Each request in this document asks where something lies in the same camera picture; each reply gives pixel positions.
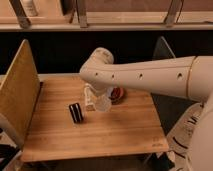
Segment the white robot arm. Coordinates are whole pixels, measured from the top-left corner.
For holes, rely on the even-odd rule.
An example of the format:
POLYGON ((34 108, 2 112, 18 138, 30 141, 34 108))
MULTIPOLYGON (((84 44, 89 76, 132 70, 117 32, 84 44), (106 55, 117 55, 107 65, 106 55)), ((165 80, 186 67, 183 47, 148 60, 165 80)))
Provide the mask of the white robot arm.
POLYGON ((110 86, 121 86, 203 103, 186 153, 186 168, 213 171, 213 56, 116 64, 112 53, 99 47, 79 75, 99 94, 110 86))

